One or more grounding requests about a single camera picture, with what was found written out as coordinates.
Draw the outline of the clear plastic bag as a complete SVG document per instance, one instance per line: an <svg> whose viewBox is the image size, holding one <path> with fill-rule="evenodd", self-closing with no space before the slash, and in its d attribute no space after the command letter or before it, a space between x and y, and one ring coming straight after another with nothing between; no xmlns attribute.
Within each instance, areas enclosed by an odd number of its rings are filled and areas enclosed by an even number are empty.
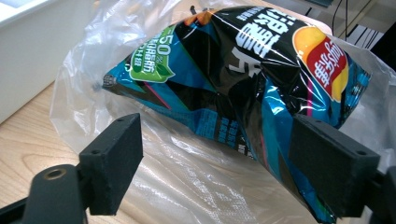
<svg viewBox="0 0 396 224"><path fill-rule="evenodd" d="M56 77L49 117L60 137L79 152L115 119L140 115L144 158L124 198L129 222L316 224L257 161L102 87L108 70L166 26L207 8L260 1L93 0L84 36Z"/></svg>

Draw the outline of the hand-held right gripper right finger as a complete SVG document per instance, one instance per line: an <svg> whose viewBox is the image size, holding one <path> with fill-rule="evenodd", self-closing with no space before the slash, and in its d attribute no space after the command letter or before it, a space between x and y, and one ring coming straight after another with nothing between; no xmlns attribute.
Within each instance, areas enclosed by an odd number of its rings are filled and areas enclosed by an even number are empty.
<svg viewBox="0 0 396 224"><path fill-rule="evenodd" d="M289 159L337 217L361 215L366 183L380 161L377 153L324 121L297 114Z"/></svg>

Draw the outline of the white plastic box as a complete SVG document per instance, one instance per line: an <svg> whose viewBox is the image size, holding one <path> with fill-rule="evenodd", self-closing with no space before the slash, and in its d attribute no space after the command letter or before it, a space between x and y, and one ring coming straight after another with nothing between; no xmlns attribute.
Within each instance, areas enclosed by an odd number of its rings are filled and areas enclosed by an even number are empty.
<svg viewBox="0 0 396 224"><path fill-rule="evenodd" d="M100 0L0 0L0 123L55 79Z"/></svg>

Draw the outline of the black and blue chip bag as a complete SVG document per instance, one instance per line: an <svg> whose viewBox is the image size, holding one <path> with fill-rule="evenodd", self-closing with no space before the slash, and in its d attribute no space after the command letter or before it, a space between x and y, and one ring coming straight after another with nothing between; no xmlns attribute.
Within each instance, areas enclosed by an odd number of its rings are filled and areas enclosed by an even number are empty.
<svg viewBox="0 0 396 224"><path fill-rule="evenodd" d="M332 223L334 211L290 162L292 118L342 126L369 79L316 26L241 6L166 27L112 68L103 86L255 159L316 220Z"/></svg>

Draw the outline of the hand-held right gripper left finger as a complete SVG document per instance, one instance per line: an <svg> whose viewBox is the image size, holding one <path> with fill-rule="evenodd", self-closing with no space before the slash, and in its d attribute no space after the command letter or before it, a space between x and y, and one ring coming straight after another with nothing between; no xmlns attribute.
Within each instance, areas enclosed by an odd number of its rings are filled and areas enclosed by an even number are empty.
<svg viewBox="0 0 396 224"><path fill-rule="evenodd" d="M83 204L94 216L115 216L143 159L140 115L116 119L78 156Z"/></svg>

